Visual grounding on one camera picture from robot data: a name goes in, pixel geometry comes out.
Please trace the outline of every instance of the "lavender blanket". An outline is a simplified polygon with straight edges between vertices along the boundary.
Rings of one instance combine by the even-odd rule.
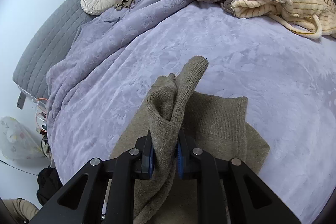
[[[303,224],[336,185],[336,44],[289,32],[267,17],[239,19],[218,4],[136,0],[82,26],[50,69],[48,137],[65,183],[88,160],[109,158],[159,75],[202,55],[196,90],[249,98],[246,121],[270,145],[259,176]]]

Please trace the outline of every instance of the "quilted headboard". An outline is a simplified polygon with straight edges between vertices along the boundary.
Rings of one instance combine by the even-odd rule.
[[[45,76],[67,55],[80,25],[95,18],[86,14],[80,0],[66,0],[46,20],[23,52],[13,81],[34,98],[49,98]]]

